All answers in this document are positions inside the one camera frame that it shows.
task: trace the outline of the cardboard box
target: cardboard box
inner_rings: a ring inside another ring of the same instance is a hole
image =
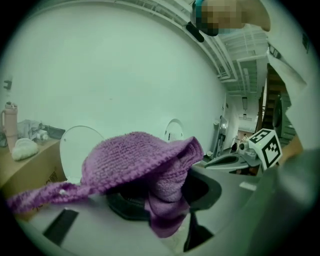
[[[60,140],[48,140],[44,145],[39,145],[38,154],[21,161],[14,161],[7,147],[0,148],[0,190],[4,199],[65,180]],[[28,221],[38,211],[39,207],[16,217]]]

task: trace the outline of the toilet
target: toilet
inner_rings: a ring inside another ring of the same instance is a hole
[[[104,140],[95,129],[78,125],[68,129],[60,141],[60,158],[67,182],[79,184],[82,164],[92,149]]]

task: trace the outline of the white wall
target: white wall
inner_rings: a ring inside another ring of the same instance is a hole
[[[225,141],[223,149],[230,148],[232,146],[233,138],[238,134],[239,128],[239,114],[236,105],[234,104],[233,98],[227,94],[226,103],[228,108],[224,109],[224,118],[228,122],[226,130]]]
[[[178,28],[134,9],[82,4],[25,23],[0,63],[0,106],[18,120],[68,129],[89,125],[106,138],[131,131],[162,137],[179,119],[184,137],[207,151],[222,115],[225,88],[197,46]]]

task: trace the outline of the knitted cloth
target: knitted cloth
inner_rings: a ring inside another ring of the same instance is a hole
[[[9,198],[7,205],[13,213],[23,213],[46,203],[86,199],[142,178],[149,189],[145,209],[151,212],[151,227],[159,237],[168,237],[189,208],[181,192],[188,170],[202,158],[194,137],[167,143],[145,132],[132,132],[98,144],[82,164],[79,185],[50,183]]]

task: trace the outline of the white cloth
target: white cloth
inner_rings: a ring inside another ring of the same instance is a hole
[[[316,51],[310,42],[305,48],[304,31],[282,5],[274,0],[260,1],[270,16],[268,41],[281,54],[277,59],[267,52],[291,100],[286,115],[305,150],[320,148],[320,65]]]

